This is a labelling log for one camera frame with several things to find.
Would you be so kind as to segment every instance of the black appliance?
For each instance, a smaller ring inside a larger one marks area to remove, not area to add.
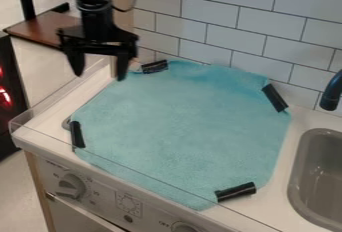
[[[19,73],[11,38],[0,31],[0,160],[18,150],[11,140],[8,122],[27,109]]]

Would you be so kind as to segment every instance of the teal cloth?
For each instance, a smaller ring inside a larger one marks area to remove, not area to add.
[[[268,79],[240,70],[169,62],[129,73],[72,115],[81,159],[164,198],[204,210],[216,190],[270,179],[291,117],[261,89]]]

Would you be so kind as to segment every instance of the gray sink basin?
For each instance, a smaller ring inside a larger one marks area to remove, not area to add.
[[[342,133],[313,129],[303,134],[288,198],[308,221],[342,232]]]

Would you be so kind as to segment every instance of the oven door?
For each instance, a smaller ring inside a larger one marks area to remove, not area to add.
[[[127,232],[57,196],[47,199],[56,232]]]

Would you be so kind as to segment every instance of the stove knob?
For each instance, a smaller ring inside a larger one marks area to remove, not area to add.
[[[87,187],[84,182],[74,174],[65,175],[58,183],[56,194],[71,199],[80,199],[86,192]]]
[[[173,226],[172,232],[200,232],[200,231],[197,228],[194,228],[190,225],[179,222]]]

